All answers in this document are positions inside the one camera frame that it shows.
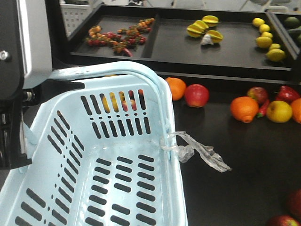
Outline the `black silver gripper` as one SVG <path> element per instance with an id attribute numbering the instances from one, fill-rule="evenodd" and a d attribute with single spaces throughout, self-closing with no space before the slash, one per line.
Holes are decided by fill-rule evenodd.
<path id="1" fill-rule="evenodd" d="M 0 167 L 31 164 L 23 109 L 84 87 L 50 78 L 68 67 L 68 41 L 57 0 L 3 0 L 0 3 Z"/>

